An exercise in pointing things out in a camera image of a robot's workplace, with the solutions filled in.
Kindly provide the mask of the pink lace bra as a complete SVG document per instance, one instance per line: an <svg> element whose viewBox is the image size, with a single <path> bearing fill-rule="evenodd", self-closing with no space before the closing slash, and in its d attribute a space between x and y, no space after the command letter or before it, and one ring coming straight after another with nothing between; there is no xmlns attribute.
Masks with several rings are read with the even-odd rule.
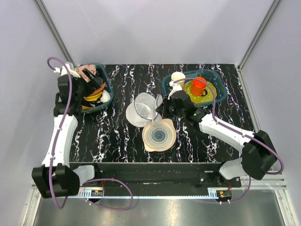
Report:
<svg viewBox="0 0 301 226"><path fill-rule="evenodd" d="M86 81L90 82L96 76L95 65L82 65L76 67L75 71Z"/></svg>

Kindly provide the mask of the white mesh laundry bag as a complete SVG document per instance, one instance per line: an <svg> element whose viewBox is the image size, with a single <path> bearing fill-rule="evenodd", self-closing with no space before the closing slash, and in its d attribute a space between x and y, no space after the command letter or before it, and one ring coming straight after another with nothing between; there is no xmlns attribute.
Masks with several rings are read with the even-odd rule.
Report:
<svg viewBox="0 0 301 226"><path fill-rule="evenodd" d="M153 97L149 93L140 93L126 109L126 119L135 127L144 127L151 121L162 120L156 109L162 104L163 97Z"/></svg>

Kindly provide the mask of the peach brown bra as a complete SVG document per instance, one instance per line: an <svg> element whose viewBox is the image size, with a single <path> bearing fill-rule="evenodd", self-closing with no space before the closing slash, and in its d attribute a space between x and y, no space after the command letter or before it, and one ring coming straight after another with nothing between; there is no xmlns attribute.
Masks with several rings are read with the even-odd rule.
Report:
<svg viewBox="0 0 301 226"><path fill-rule="evenodd" d="M100 87L99 89L95 90L91 95L92 95L92 96L98 95L99 93L101 93L101 92L104 90L105 86L106 86L106 83L104 82L104 83L101 85L101 87Z"/></svg>

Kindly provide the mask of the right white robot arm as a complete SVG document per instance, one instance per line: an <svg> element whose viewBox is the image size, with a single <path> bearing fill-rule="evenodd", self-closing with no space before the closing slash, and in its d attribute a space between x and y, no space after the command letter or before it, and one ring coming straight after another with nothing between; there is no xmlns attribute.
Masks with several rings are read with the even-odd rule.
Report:
<svg viewBox="0 0 301 226"><path fill-rule="evenodd" d="M261 180L272 174L270 168L279 160L269 135L240 129L217 118L214 111L197 108L189 95L174 81L169 82L170 93L163 98L156 111L164 118L177 117L196 131L203 132L229 144L241 153L241 157L221 164L214 174L214 182L225 186L231 179L250 176Z"/></svg>

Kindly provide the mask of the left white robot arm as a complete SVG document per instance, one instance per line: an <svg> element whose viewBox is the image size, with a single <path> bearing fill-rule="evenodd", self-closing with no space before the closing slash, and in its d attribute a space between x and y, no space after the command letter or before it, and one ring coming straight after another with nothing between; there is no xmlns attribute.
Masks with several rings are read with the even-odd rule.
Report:
<svg viewBox="0 0 301 226"><path fill-rule="evenodd" d="M74 196L85 182L100 184L102 178L94 165L70 168L71 142L78 126L83 103L99 94L104 84L95 65L56 68L58 92L55 96L54 129L47 154L40 167L33 168L32 179L43 198Z"/></svg>

